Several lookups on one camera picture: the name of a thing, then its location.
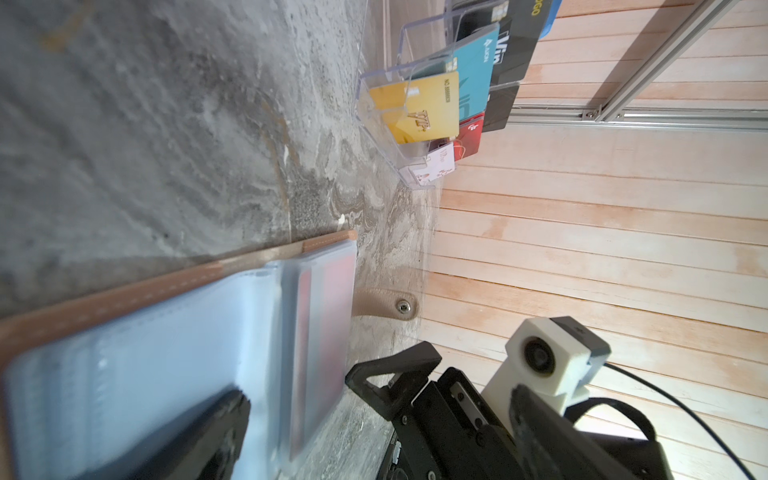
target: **gray marble surface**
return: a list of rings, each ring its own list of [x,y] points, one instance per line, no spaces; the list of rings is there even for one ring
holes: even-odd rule
[[[0,2],[0,316],[335,231],[341,215],[359,285],[420,291],[439,192],[399,184],[353,118],[365,10]],[[349,364],[417,329],[355,319]],[[390,431],[347,392],[293,477],[373,478]]]

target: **wooden plank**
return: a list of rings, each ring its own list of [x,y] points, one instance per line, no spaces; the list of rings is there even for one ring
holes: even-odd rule
[[[755,132],[515,125],[483,134],[460,164],[766,186],[767,147],[768,134]]]
[[[563,38],[604,37],[644,33],[669,33],[693,11],[692,5],[644,8],[558,18],[549,35],[539,44]],[[714,28],[768,25],[768,7],[764,0],[741,0]]]
[[[467,303],[435,295],[424,295],[421,317],[467,329],[509,337],[532,315],[510,312],[492,306]]]
[[[531,65],[523,84],[624,82],[642,60],[582,61]],[[657,77],[660,82],[768,81],[768,55],[678,58]]]
[[[435,232],[432,253],[665,293],[768,308],[768,278]]]
[[[643,31],[668,33],[677,28],[692,11],[692,5],[682,5],[558,18],[552,24],[549,35],[540,40],[539,44],[563,38],[607,37]]]
[[[644,370],[631,368],[626,368],[626,370],[666,390],[695,412],[768,429],[768,399]],[[592,379],[591,384],[666,405],[673,405],[672,402],[642,383],[611,369],[600,369]]]
[[[651,342],[601,331],[600,337],[616,345],[611,361],[679,379],[768,397],[768,366],[700,350]]]
[[[768,366],[710,352],[594,329],[611,345],[611,362],[680,379],[768,397]],[[420,340],[503,361],[507,338],[453,325],[422,321]]]
[[[560,5],[558,18],[693,4],[692,0],[571,0]]]
[[[461,352],[503,362],[507,358],[503,336],[490,335],[477,330],[464,329],[447,323],[422,319],[419,340],[433,345],[447,346]]]
[[[525,72],[523,84],[601,83],[626,81],[642,60],[582,61],[547,65],[531,65]],[[682,72],[676,76],[685,76]]]
[[[677,406],[664,405],[615,392],[609,389],[590,386],[590,397],[607,397],[621,400],[648,417],[656,428],[657,435],[668,439],[685,442],[703,449],[717,451],[719,445],[709,436],[704,434],[701,425],[696,423],[686,412]],[[616,409],[607,406],[599,406],[590,410],[590,415],[609,422],[633,427],[634,423],[619,413]],[[768,445],[768,430],[758,429],[750,425],[731,422],[711,415],[700,415],[723,441],[736,453],[739,458],[750,460],[763,465],[766,462],[766,446]]]
[[[591,415],[586,415],[579,420],[576,427],[585,432],[643,438],[637,429],[598,419]],[[664,454],[667,457],[670,468],[676,473],[689,475],[699,480],[743,477],[739,468],[724,453],[702,449],[701,447],[677,442],[665,437],[659,437],[659,443],[664,447]],[[755,478],[760,478],[761,480],[768,478],[767,467],[753,462],[746,462],[745,465],[755,475]]]
[[[453,210],[768,245],[768,221],[765,220],[579,204],[562,200],[508,197],[459,190],[443,190],[440,201],[441,207]]]
[[[516,104],[529,99],[579,99],[587,103],[588,99],[607,98],[618,89],[618,83],[569,83],[569,84],[525,84],[518,91]],[[736,105],[745,101],[768,100],[768,82],[765,81],[715,81],[715,82],[654,82],[637,96],[639,100],[704,100],[735,101]]]
[[[768,82],[718,81],[649,84],[640,100],[768,100]]]
[[[768,55],[678,58],[656,81],[768,81]]]
[[[667,36],[668,33],[640,33],[542,41],[536,45],[531,65],[645,60],[664,43]],[[709,30],[680,54],[680,58],[751,55],[768,55],[768,26]]]
[[[768,100],[645,100],[630,102],[632,108],[714,108],[722,110],[766,110]]]
[[[740,0],[712,28],[758,25],[768,25],[768,2],[765,0]]]
[[[423,318],[504,338],[511,336],[525,318],[573,316],[594,329],[768,363],[768,333],[437,273],[430,274],[426,288],[429,294],[443,298],[432,298],[422,311]],[[462,302],[484,306],[493,314],[492,320],[476,322],[477,317],[462,315],[470,313]],[[505,311],[513,312],[505,316]]]
[[[591,98],[607,98],[616,91],[619,83],[565,83],[565,84],[525,84],[520,85],[515,104],[526,98],[578,98],[587,100]]]
[[[603,177],[464,165],[444,188],[586,204],[768,219],[768,187]]]
[[[432,255],[429,259],[429,269],[435,273],[463,276],[705,322],[722,323],[760,332],[768,331],[768,316],[765,309],[733,303],[436,255]]]
[[[557,105],[559,107],[589,107],[597,108],[605,102],[605,98],[520,98],[515,105]]]
[[[768,247],[441,209],[436,230],[612,257],[768,276]]]

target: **metal extrusion frame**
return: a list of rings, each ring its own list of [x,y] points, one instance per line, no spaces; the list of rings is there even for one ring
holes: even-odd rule
[[[598,109],[516,106],[512,108],[507,124],[768,131],[768,110],[627,108],[664,69],[737,2],[738,0],[703,0],[680,27]]]
[[[627,108],[611,121],[595,121],[594,117],[594,110],[589,108],[532,105],[512,108],[507,124],[768,131],[765,110]]]

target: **wallet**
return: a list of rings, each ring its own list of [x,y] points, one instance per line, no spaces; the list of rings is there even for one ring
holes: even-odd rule
[[[351,317],[416,315],[356,292],[355,266],[348,230],[7,319],[0,478],[129,478],[232,388],[251,404],[232,478],[290,474],[342,395]]]

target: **white card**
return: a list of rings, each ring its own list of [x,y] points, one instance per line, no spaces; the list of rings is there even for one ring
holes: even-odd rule
[[[427,154],[426,167],[409,167],[419,185],[429,185],[429,182],[450,174],[456,169],[453,157],[453,142],[450,141],[440,148]]]

